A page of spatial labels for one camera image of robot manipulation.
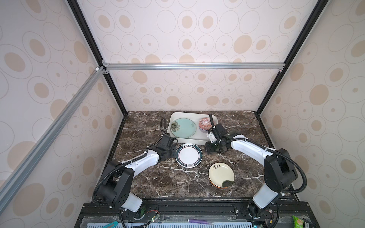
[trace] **green packet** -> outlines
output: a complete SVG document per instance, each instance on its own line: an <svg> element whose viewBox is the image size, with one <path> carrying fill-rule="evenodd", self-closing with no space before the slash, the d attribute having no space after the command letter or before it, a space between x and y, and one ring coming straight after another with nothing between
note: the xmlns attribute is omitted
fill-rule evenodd
<svg viewBox="0 0 365 228"><path fill-rule="evenodd" d="M294 228L303 228L304 221L302 219L295 217L294 215L293 219L294 219Z"/></svg>

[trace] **purple pen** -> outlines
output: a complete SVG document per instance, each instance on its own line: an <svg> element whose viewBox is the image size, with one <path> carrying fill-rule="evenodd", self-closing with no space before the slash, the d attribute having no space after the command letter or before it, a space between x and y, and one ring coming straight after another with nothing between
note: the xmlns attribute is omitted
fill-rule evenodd
<svg viewBox="0 0 365 228"><path fill-rule="evenodd" d="M214 225L214 222L206 221L206 220L199 220L199 219L188 219L188 223L199 223L199 224L206 224L206 225Z"/></svg>

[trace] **brown marble surface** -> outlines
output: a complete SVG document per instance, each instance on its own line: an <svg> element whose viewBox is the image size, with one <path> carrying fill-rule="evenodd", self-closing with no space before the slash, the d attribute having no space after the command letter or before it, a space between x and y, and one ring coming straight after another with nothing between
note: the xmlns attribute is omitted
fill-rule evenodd
<svg viewBox="0 0 365 228"><path fill-rule="evenodd" d="M267 141L249 111L189 111L212 113L227 131L236 131L267 146ZM166 127L173 111L131 111L128 113L114 159L125 161L143 153L147 144L159 139L160 119L165 117ZM264 182L264 168L254 159L230 149L224 154L207 154L205 147L202 162L191 169L181 167L176 159L152 166L133 179L131 191L139 197L249 197L254 196ZM235 183L219 189L208 178L210 166L216 162L228 164L235 174Z"/></svg>

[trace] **light blue plate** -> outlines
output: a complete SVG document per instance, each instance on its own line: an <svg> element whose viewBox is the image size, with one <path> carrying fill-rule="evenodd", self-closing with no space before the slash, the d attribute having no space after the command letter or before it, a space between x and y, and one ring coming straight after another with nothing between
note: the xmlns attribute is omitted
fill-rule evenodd
<svg viewBox="0 0 365 228"><path fill-rule="evenodd" d="M171 132L178 138L186 139L196 132L196 125L190 119L180 118L172 122Z"/></svg>

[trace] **wall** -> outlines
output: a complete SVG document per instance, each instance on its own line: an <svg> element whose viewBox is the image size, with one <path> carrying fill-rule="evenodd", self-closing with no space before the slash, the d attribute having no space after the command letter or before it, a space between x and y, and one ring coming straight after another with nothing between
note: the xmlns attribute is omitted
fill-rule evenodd
<svg viewBox="0 0 365 228"><path fill-rule="evenodd" d="M261 115L305 171L299 198L322 228L365 223L364 32L364 0L332 1Z"/></svg>
<svg viewBox="0 0 365 228"><path fill-rule="evenodd" d="M0 228L73 228L121 121L101 76L2 213Z"/></svg>
<svg viewBox="0 0 365 228"><path fill-rule="evenodd" d="M278 69L111 71L128 111L257 110Z"/></svg>
<svg viewBox="0 0 365 228"><path fill-rule="evenodd" d="M0 2L0 187L96 63L60 0Z"/></svg>
<svg viewBox="0 0 365 228"><path fill-rule="evenodd" d="M106 62L282 62L316 0L78 2Z"/></svg>

